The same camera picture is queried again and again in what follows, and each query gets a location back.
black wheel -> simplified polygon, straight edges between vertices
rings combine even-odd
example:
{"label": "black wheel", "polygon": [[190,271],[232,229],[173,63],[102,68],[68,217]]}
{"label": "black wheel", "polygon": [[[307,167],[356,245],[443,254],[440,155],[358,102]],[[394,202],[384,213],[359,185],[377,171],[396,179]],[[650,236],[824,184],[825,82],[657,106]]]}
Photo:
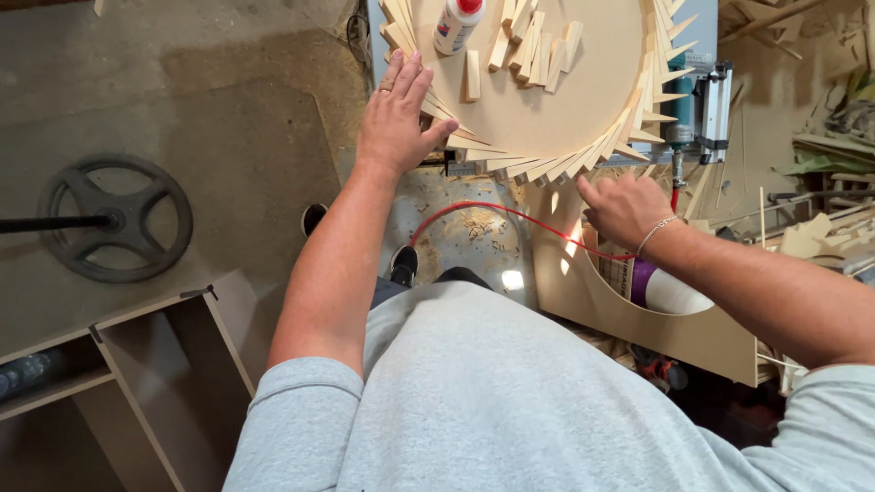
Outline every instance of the black wheel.
{"label": "black wheel", "polygon": [[[88,173],[108,168],[138,172],[151,184],[132,194],[117,195],[101,190]],[[40,233],[43,244],[68,269],[85,278],[111,284],[129,284],[153,278],[170,269],[185,254],[192,240],[194,220],[185,192],[167,171],[151,162],[123,154],[89,156],[70,165],[49,179],[39,197],[39,217],[59,216],[61,199],[69,191],[81,215],[109,215],[112,224],[103,228],[83,229],[69,241],[62,230]],[[170,197],[177,214],[177,234],[165,249],[146,227],[146,219],[155,205]],[[103,246],[131,251],[147,265],[133,269],[101,266],[88,256]]]}

black sneaker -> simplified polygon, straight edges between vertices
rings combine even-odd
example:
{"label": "black sneaker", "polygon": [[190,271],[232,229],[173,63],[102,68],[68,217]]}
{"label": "black sneaker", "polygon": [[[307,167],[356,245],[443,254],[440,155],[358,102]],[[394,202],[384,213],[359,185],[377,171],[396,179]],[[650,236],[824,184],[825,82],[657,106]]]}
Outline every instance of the black sneaker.
{"label": "black sneaker", "polygon": [[417,277],[419,269],[419,256],[412,246],[402,246],[392,255],[392,273],[388,279],[405,287],[413,286],[413,279]]}
{"label": "black sneaker", "polygon": [[327,213],[328,207],[321,203],[307,207],[304,214],[301,215],[301,230],[304,232],[304,235],[310,237],[313,231],[316,230],[316,226],[322,221],[322,217],[325,217]]}

hand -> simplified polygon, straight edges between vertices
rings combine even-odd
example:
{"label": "hand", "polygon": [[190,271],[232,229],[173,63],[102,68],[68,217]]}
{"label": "hand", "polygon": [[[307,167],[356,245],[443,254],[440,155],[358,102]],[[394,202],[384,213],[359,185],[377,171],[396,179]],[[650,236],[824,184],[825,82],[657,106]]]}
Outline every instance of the hand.
{"label": "hand", "polygon": [[420,52],[413,52],[404,64],[401,50],[392,53],[386,75],[365,108],[357,166],[400,177],[459,127],[454,119],[436,120],[430,129],[420,131],[419,111],[434,77],[431,67],[422,67],[422,60]]}
{"label": "hand", "polygon": [[632,253],[638,250],[654,227],[675,214],[668,197],[655,181],[648,177],[636,180],[631,172],[623,174],[616,182],[602,179],[598,182],[598,190],[586,177],[580,176],[577,190],[590,206],[584,214],[592,226],[608,240]]}

round wooden board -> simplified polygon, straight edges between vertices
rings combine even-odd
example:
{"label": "round wooden board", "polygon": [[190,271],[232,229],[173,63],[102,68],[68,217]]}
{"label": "round wooden board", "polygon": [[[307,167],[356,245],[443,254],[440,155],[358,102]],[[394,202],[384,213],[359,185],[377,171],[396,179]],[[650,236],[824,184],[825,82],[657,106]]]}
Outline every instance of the round wooden board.
{"label": "round wooden board", "polygon": [[559,78],[555,94],[543,87],[522,88],[515,70],[487,69],[501,27],[504,0],[485,0],[486,15],[468,40],[479,52],[477,102],[465,102],[464,50],[445,57],[432,43],[432,31],[445,0],[414,0],[416,46],[423,63],[433,67],[435,93],[477,137],[502,150],[526,157],[558,157],[579,151],[600,137],[626,107],[638,81],[644,52],[644,5],[641,0],[540,0],[546,14],[543,32],[554,40],[564,27],[583,24],[581,45],[569,74]]}

purple object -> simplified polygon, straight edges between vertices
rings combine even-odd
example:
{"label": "purple object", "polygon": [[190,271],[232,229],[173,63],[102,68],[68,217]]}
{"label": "purple object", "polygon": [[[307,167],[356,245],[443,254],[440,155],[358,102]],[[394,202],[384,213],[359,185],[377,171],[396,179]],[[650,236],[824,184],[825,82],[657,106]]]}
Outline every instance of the purple object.
{"label": "purple object", "polygon": [[641,258],[635,258],[632,267],[632,292],[630,299],[633,304],[648,309],[648,282],[656,271],[656,266],[649,264]]}

